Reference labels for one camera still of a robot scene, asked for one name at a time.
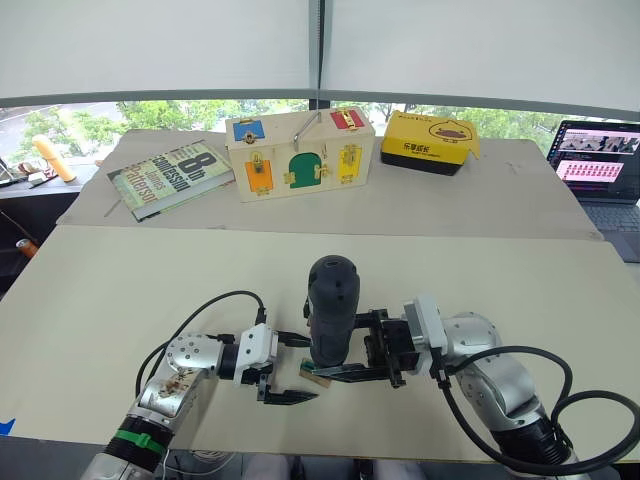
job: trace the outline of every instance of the tan table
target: tan table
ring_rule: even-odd
[[[604,388],[640,401],[640,295],[605,242],[62,225],[0,302],[0,421],[15,417],[15,436],[106,442],[133,400],[142,359],[205,300],[254,290],[265,300],[271,325],[305,333],[308,269],[328,253],[358,266],[360,311],[387,306],[397,315],[402,302],[427,291],[444,316],[482,313],[506,344],[564,357],[576,391]],[[239,333],[254,315],[251,301],[229,300],[204,312],[192,328]],[[352,359],[363,350],[361,335],[354,337]],[[213,401],[201,405],[202,421],[190,421],[198,428],[185,429],[176,446],[486,460],[433,381],[409,377],[397,391],[387,382],[334,383],[326,390],[297,375],[304,351],[283,352],[277,385],[315,391],[318,398],[265,406],[256,403],[255,387],[220,382]],[[560,372],[542,360],[523,361],[550,409]],[[578,455],[587,458],[615,443],[629,416],[615,405],[585,402],[562,422]],[[640,459],[640,450],[627,459]]]
[[[135,226],[107,173],[204,138],[225,152],[224,134],[130,131],[58,223]],[[528,140],[480,142],[453,177],[372,159],[368,184],[294,198],[241,203],[234,185],[141,223],[144,227],[272,232],[602,239],[569,189]]]

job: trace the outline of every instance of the screen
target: screen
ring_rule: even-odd
[[[547,160],[580,199],[640,198],[640,125],[563,121]]]

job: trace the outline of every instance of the book cover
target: book cover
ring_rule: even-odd
[[[229,163],[203,140],[107,176],[138,221],[233,180]]]

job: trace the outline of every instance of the wooden box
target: wooden box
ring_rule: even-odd
[[[243,202],[367,181],[374,130],[358,107],[234,118],[226,127]]]

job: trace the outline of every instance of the black cable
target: black cable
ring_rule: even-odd
[[[24,228],[22,225],[20,225],[18,222],[16,222],[13,218],[11,218],[9,215],[7,215],[7,213],[2,210],[0,208],[0,215],[2,215],[4,218],[6,218],[9,222],[11,222],[13,225],[15,225],[15,227],[20,230],[22,232],[22,234],[27,237],[29,240],[31,240],[36,246],[40,245],[40,242],[38,242],[38,239],[36,237],[34,237],[33,235],[31,235],[26,228]]]
[[[140,368],[138,369],[138,374],[136,375],[136,398],[138,398],[138,395],[140,395],[140,384],[142,383],[142,375],[144,375],[144,371],[146,370],[147,365],[149,364],[151,359],[155,357],[160,350],[163,350],[164,348],[166,348],[167,345],[169,345],[169,342],[164,342],[162,345],[158,345],[153,350],[153,352],[147,355],[147,358],[145,358],[144,361],[142,362],[142,365],[140,365]]]
[[[484,350],[480,353],[476,353],[475,355],[471,355],[466,358],[462,363],[456,365],[454,367],[447,367],[447,374],[458,373],[460,370],[467,368],[474,362],[481,360],[485,357],[493,357],[494,355],[499,355],[501,353],[530,353],[531,355],[538,355],[540,357],[544,357],[547,360],[551,360],[562,368],[564,372],[564,382],[562,385],[562,390],[560,390],[560,396],[558,397],[558,402],[569,395],[571,391],[571,385],[573,384],[573,372],[571,371],[571,367],[567,362],[565,362],[562,358],[557,356],[554,353],[548,352],[546,350],[542,350],[541,348],[536,347],[527,347],[523,345],[512,345],[506,347],[495,347],[490,348],[489,350]]]
[[[145,370],[147,364],[153,358],[153,356],[156,355],[159,351],[162,351],[162,353],[156,359],[156,362],[154,363],[153,368],[151,369],[151,372],[149,373],[149,376],[147,377],[147,379],[153,377],[155,375],[156,371],[158,370],[158,367],[160,366],[160,362],[162,362],[162,359],[164,358],[164,354],[165,354],[165,351],[166,351],[166,348],[167,348],[167,345],[169,344],[169,342],[171,340],[173,340],[174,338],[176,338],[178,335],[180,335],[182,333],[182,331],[189,325],[189,323],[191,323],[191,321],[194,318],[196,318],[198,316],[198,314],[200,314],[200,312],[202,312],[208,306],[213,305],[216,302],[219,302],[220,300],[223,300],[225,298],[232,297],[232,296],[235,296],[235,295],[247,295],[247,296],[253,298],[256,302],[258,302],[258,313],[256,314],[255,324],[258,325],[259,323],[265,323],[266,322],[267,316],[266,316],[266,313],[265,313],[266,309],[264,307],[264,302],[262,301],[262,299],[257,294],[255,294],[253,292],[250,292],[249,290],[233,290],[231,292],[223,293],[222,295],[218,295],[217,297],[206,301],[205,303],[200,305],[191,315],[189,315],[184,322],[182,322],[182,324],[178,327],[178,329],[173,333],[173,335],[171,336],[171,338],[167,342],[165,342],[162,345],[156,347],[156,349],[151,354],[149,354],[149,356],[145,359],[145,361],[143,362],[142,366],[140,367],[140,370],[138,370],[138,375],[136,376],[136,386],[135,386],[136,397],[138,397],[138,395],[140,395],[140,389],[141,389],[141,384],[142,384],[142,375],[144,373],[144,370]]]
[[[589,398],[602,398],[606,400],[612,400],[624,405],[631,411],[631,414],[633,415],[633,425],[631,426],[629,433],[627,433],[627,435],[617,445],[615,445],[613,448],[610,448],[606,452],[596,457],[590,458],[588,460],[583,460],[583,461],[566,464],[566,465],[544,465],[544,464],[538,464],[538,463],[524,462],[521,460],[517,460],[513,457],[504,455],[494,450],[491,446],[485,443],[485,441],[482,440],[482,438],[480,438],[480,436],[473,430],[471,425],[469,425],[467,420],[464,418],[464,415],[460,411],[460,408],[458,407],[458,404],[456,403],[455,399],[453,398],[453,394],[451,393],[451,384],[448,381],[438,382],[438,385],[442,390],[445,400],[447,401],[447,404],[449,405],[449,408],[451,409],[453,416],[455,417],[456,421],[458,422],[462,430],[480,450],[482,450],[486,455],[491,457],[493,460],[505,465],[506,467],[511,468],[512,470],[523,472],[523,473],[530,473],[533,475],[542,475],[542,476],[578,475],[581,473],[588,473],[594,470],[604,468],[610,465],[611,463],[616,462],[617,460],[625,456],[627,453],[629,453],[635,447],[638,441],[640,441],[640,407],[638,407],[638,405],[636,405],[635,402],[618,393],[607,392],[604,390],[591,390],[591,391],[576,393],[573,395],[566,395],[568,394],[567,386],[569,386],[570,388],[571,381],[572,381],[571,368],[569,368],[569,365],[567,364],[567,362],[562,360],[557,355],[554,355],[551,352],[547,352],[546,350],[540,350],[534,347],[522,347],[522,346],[492,348],[490,350],[486,350],[484,352],[472,355],[471,357],[469,357],[468,359],[466,359],[456,367],[446,369],[445,371],[447,372],[459,371],[462,368],[468,366],[469,364],[481,358],[493,356],[493,355],[496,355],[497,353],[509,353],[509,352],[531,353],[534,355],[539,355],[556,362],[558,365],[560,365],[563,368],[563,371],[565,372],[565,382],[562,388],[562,392],[560,394],[560,399],[556,403],[551,413],[551,422],[552,422],[552,425],[554,425],[554,428],[557,427],[559,429],[558,417],[566,407],[568,407],[569,405],[577,401],[585,400]]]

